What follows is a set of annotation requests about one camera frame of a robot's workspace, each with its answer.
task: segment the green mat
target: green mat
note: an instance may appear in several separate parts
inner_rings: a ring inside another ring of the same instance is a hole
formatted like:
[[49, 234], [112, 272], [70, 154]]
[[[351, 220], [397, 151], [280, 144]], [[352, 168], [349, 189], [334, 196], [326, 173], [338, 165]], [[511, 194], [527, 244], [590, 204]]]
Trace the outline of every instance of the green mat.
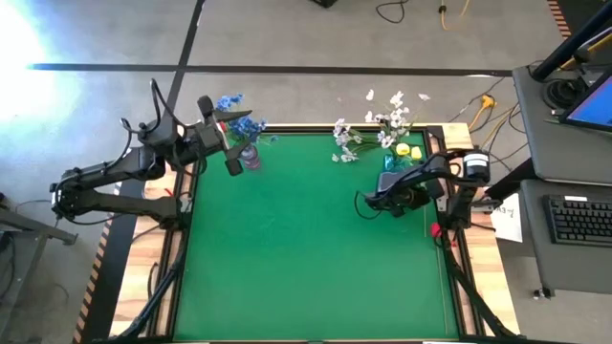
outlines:
[[198, 181], [175, 340], [457, 338], [433, 203], [373, 221], [353, 207], [386, 151], [332, 162], [329, 134], [258, 149], [260, 170], [231, 177], [217, 154]]

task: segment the black keyboard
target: black keyboard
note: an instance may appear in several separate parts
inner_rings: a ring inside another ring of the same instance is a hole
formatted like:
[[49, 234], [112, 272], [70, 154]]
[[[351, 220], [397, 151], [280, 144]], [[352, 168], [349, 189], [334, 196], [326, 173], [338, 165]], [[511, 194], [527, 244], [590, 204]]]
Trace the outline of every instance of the black keyboard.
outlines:
[[553, 243], [612, 247], [612, 199], [544, 196]]

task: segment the gray floor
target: gray floor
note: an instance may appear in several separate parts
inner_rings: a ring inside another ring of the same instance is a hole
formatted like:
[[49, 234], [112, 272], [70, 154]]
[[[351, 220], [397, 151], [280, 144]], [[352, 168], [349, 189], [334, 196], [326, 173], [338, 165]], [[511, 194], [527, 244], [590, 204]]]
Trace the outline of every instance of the gray floor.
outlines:
[[[436, 1], [411, 1], [400, 25], [377, 16], [374, 7], [379, 3], [339, 0], [325, 11], [306, 0], [207, 0], [189, 63], [510, 69], [545, 57], [561, 41], [544, 0], [474, 0], [460, 23], [456, 13], [462, 4], [453, 1], [448, 4], [451, 32], [440, 28]], [[10, 54], [35, 52], [26, 54], [28, 62], [176, 64], [195, 0], [7, 4], [4, 10], [20, 15], [14, 20], [27, 43], [15, 45]], [[0, 115], [0, 190], [18, 204], [49, 198], [49, 183], [67, 168], [115, 158], [125, 140], [119, 119], [134, 124], [152, 118], [148, 79], [156, 77], [167, 92], [173, 74], [11, 70], [9, 76], [0, 89], [8, 100]], [[419, 121], [442, 122], [495, 81], [464, 76], [187, 74], [177, 114], [193, 121], [198, 96], [241, 92], [247, 97], [244, 107], [270, 122], [362, 121], [368, 110], [363, 98], [374, 89], [381, 99], [402, 90], [413, 109], [416, 94], [426, 93], [432, 100]], [[499, 103], [493, 115], [516, 102], [509, 79], [492, 94]], [[468, 121], [476, 109], [473, 104], [458, 120]], [[474, 142], [481, 142], [491, 128], [474, 133]], [[506, 126], [493, 152], [504, 157], [524, 142], [523, 135]], [[523, 149], [507, 163], [516, 166], [528, 154]], [[498, 180], [507, 172], [495, 164], [492, 173]], [[21, 210], [40, 221], [53, 221], [46, 204], [28, 204]], [[66, 343], [72, 338], [101, 226], [61, 227], [78, 232], [79, 241], [73, 247], [48, 245], [20, 305], [12, 340], [39, 336], [45, 343]], [[589, 343], [612, 337], [612, 297], [560, 292], [553, 301], [536, 302], [529, 294], [537, 287], [533, 258], [503, 244], [501, 250], [524, 334]], [[57, 284], [69, 292], [67, 301]]]

